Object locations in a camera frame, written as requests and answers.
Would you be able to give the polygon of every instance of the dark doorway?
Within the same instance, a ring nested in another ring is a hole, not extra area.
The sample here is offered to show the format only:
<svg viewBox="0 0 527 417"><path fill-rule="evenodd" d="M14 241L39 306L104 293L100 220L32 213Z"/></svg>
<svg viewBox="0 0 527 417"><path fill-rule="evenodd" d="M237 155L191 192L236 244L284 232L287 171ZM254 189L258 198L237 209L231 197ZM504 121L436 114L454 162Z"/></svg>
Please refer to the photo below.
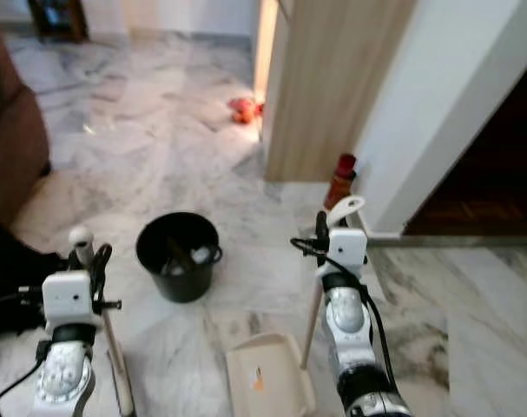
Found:
<svg viewBox="0 0 527 417"><path fill-rule="evenodd" d="M406 235L527 235L527 70Z"/></svg>

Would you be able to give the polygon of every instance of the bottle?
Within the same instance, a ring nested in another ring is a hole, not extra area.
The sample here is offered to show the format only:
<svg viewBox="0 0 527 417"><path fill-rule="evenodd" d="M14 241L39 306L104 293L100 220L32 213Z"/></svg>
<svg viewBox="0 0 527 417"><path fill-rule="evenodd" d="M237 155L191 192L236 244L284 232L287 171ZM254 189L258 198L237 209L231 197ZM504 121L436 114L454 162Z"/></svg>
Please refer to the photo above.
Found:
<svg viewBox="0 0 527 417"><path fill-rule="evenodd" d="M356 177L353 170L355 164L356 157L354 155L342 154L340 156L339 164L334 170L333 179L323 203L325 209L332 209L337 202L352 193L350 187Z"/></svg>

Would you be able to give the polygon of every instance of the plastic bucket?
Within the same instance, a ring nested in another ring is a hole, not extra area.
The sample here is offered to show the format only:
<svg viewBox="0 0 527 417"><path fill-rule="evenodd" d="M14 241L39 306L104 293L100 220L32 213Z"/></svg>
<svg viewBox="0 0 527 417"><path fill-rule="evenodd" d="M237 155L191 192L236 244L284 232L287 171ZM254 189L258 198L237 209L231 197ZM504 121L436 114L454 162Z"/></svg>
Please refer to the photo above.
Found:
<svg viewBox="0 0 527 417"><path fill-rule="evenodd" d="M186 253L202 246L210 248L207 261L179 275L163 275L171 258L167 240L171 237ZM219 235L213 224L195 213L170 213L148 224L138 236L135 253L140 264L153 276L162 296L175 302L201 297L211 285L213 265L222 257Z"/></svg>

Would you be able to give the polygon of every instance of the marble floor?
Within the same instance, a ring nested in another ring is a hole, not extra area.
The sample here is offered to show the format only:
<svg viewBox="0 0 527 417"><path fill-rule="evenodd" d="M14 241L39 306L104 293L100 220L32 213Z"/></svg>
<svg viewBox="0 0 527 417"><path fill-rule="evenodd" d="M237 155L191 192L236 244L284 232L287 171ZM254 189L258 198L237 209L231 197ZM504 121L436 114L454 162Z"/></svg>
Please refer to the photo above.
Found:
<svg viewBox="0 0 527 417"><path fill-rule="evenodd" d="M247 42L166 34L111 46L41 45L7 36L36 92L54 172L14 225L41 250L69 251L85 223L110 242L106 294L138 415L231 416L225 352L252 334L302 341L313 263L288 245L312 227L326 184L262 181L254 126L230 122L249 95ZM225 256L206 295L159 296L135 258L143 225L191 210L219 231ZM384 316L399 387L418 417L527 416L527 248L371 248L364 280ZM42 330L0 339L0 389L33 363ZM118 415L102 334L86 416ZM341 415L318 331L309 371L318 416ZM30 410L33 381L1 401Z"/></svg>

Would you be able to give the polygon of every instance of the beige dustpan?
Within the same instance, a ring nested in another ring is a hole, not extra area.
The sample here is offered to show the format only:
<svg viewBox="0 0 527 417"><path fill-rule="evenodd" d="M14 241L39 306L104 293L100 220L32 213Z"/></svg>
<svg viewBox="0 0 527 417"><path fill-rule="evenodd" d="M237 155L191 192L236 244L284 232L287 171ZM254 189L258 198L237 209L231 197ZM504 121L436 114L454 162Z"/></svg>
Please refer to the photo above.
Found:
<svg viewBox="0 0 527 417"><path fill-rule="evenodd" d="M290 334L258 334L227 353L235 417L303 417L315 411L307 369Z"/></svg>

